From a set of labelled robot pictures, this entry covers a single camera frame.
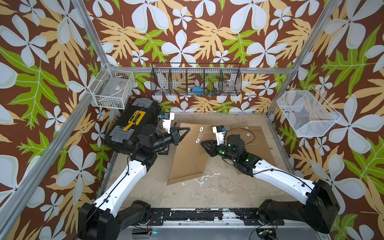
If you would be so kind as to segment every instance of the black toolbox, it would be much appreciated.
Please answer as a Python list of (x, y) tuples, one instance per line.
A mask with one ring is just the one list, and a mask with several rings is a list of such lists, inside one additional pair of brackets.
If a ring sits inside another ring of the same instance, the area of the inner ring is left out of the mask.
[[(130, 129), (124, 131), (129, 119), (137, 110), (145, 112), (144, 117), (138, 125), (132, 125)], [(107, 146), (118, 153), (131, 155), (135, 150), (136, 143), (139, 142), (137, 131), (140, 131), (147, 124), (153, 124), (156, 127), (159, 123), (158, 115), (160, 112), (161, 108), (158, 102), (148, 98), (136, 98), (131, 105), (125, 107), (121, 117), (105, 135)]]

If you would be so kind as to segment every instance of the brown cardboard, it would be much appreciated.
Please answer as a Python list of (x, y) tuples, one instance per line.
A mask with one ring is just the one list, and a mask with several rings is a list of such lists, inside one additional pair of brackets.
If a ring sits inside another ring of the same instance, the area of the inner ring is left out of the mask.
[[(262, 159), (266, 160), (271, 165), (274, 165), (274, 166), (276, 165), (275, 160), (273, 159), (272, 153), (269, 149), (268, 142), (266, 141), (263, 130), (260, 126), (240, 126), (239, 124), (231, 124), (230, 126), (231, 126), (231, 128), (248, 127), (248, 130), (253, 132), (253, 134), (255, 135), (254, 140), (253, 140), (253, 135), (250, 133), (250, 136), (247, 136), (247, 133), (249, 133), (249, 132), (245, 131), (243, 129), (230, 130), (227, 133), (227, 136), (231, 135), (231, 134), (240, 134), (241, 139), (243, 139), (245, 143), (252, 141), (249, 144), (245, 145), (247, 152), (261, 157)], [(237, 170), (237, 174), (241, 175), (242, 173), (239, 170)]]
[(216, 125), (180, 124), (180, 127), (189, 127), (190, 132), (176, 148), (167, 185), (202, 176), (210, 156), (200, 143), (196, 143), (196, 139), (199, 135), (200, 127), (203, 127), (204, 138), (201, 138), (201, 141), (215, 140), (215, 134), (212, 132), (214, 126)]
[[(240, 127), (245, 128), (246, 122), (239, 122), (235, 124), (225, 125), (227, 129)], [(176, 148), (173, 164), (169, 173), (168, 183), (175, 184), (186, 180), (194, 179), (203, 176), (205, 165), (210, 158), (200, 143), (196, 143), (197, 136), (199, 134), (200, 127), (203, 127), (202, 141), (216, 140), (215, 134), (212, 132), (212, 128), (216, 125), (201, 125), (201, 124), (188, 124), (181, 123), (180, 127), (189, 127), (191, 131), (185, 136), (183, 141), (179, 143)], [(250, 131), (255, 134), (255, 140), (253, 135), (247, 136), (247, 131), (242, 129), (233, 129), (227, 133), (240, 134), (245, 143), (252, 141), (246, 145), (248, 152), (261, 157), (272, 165), (275, 165), (272, 153), (269, 149), (269, 145), (265, 139), (263, 130), (260, 126), (247, 126)]]

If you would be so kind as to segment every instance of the clear plastic item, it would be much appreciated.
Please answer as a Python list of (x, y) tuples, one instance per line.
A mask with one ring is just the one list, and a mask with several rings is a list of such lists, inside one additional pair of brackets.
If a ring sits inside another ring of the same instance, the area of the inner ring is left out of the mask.
[(313, 87), (287, 91), (277, 104), (297, 137), (322, 137), (341, 117)]
[(92, 91), (92, 97), (98, 107), (125, 109), (134, 83), (132, 72), (108, 69), (95, 80), (99, 83)]

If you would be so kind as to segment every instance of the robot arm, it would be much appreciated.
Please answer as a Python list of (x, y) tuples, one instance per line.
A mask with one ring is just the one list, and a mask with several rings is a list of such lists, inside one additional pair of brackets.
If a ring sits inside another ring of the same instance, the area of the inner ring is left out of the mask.
[[(215, 130), (218, 138), (220, 131)], [(211, 157), (219, 155), (229, 159), (240, 172), (269, 182), (297, 199), (296, 202), (265, 200), (258, 209), (263, 223), (278, 219), (297, 220), (306, 222), (318, 232), (329, 233), (340, 206), (328, 183), (296, 177), (247, 152), (239, 134), (230, 135), (226, 140), (227, 144), (221, 140), (222, 144), (203, 141), (201, 145)]]
[(136, 149), (121, 175), (92, 205), (85, 203), (79, 209), (78, 237), (82, 240), (116, 239), (126, 227), (148, 222), (151, 205), (137, 200), (129, 208), (119, 211), (121, 204), (154, 164), (156, 152), (170, 144), (177, 146), (189, 131), (188, 127), (171, 127), (169, 133), (161, 133), (154, 125), (143, 126)]

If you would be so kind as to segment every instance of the blue object in basket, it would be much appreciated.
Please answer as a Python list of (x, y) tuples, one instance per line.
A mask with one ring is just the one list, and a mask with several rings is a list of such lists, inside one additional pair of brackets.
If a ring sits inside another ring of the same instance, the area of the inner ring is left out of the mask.
[(200, 88), (200, 87), (194, 87), (194, 88), (192, 89), (192, 91), (193, 91), (193, 92), (199, 92), (199, 93), (197, 93), (197, 95), (202, 95), (204, 89), (202, 89), (202, 88)]

